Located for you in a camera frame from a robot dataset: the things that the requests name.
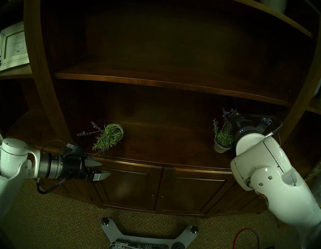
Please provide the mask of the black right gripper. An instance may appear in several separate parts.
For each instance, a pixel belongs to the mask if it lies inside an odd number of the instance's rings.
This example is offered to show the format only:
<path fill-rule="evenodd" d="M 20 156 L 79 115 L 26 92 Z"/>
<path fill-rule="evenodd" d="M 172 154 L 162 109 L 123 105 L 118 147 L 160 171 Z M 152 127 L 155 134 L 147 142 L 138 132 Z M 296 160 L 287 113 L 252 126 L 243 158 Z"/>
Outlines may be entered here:
<path fill-rule="evenodd" d="M 232 127 L 245 128 L 253 126 L 253 122 L 245 118 L 237 110 L 231 110 L 227 115 L 227 120 L 230 122 Z"/>

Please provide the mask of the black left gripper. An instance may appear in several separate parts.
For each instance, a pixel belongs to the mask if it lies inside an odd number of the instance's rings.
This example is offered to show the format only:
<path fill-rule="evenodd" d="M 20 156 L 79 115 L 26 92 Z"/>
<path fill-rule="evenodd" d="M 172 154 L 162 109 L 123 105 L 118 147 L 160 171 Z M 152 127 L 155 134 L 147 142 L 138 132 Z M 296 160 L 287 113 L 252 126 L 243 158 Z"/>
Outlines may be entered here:
<path fill-rule="evenodd" d="M 97 167 L 102 164 L 98 161 L 87 159 L 87 156 L 65 156 L 63 155 L 62 178 L 70 177 L 86 182 L 99 182 L 111 175 L 111 172 L 90 170 L 86 167 Z"/>

